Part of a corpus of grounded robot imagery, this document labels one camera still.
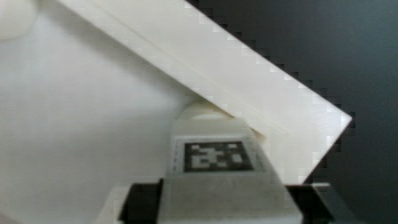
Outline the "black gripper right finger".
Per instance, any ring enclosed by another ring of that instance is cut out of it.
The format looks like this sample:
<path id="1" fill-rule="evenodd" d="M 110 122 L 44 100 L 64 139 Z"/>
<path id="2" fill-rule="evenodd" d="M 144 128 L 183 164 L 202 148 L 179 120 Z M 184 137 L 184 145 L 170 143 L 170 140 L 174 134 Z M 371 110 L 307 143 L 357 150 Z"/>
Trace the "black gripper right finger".
<path id="1" fill-rule="evenodd" d="M 357 219 L 328 183 L 288 185 L 286 189 L 302 212 L 302 224 L 368 224 Z"/>

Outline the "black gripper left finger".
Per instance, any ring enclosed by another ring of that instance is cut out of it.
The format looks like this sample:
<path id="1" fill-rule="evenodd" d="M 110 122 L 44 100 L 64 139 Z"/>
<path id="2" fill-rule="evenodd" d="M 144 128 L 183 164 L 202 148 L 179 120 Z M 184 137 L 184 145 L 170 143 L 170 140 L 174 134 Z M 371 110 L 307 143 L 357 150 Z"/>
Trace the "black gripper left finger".
<path id="1" fill-rule="evenodd" d="M 94 224 L 156 224 L 163 180 L 110 190 Z"/>

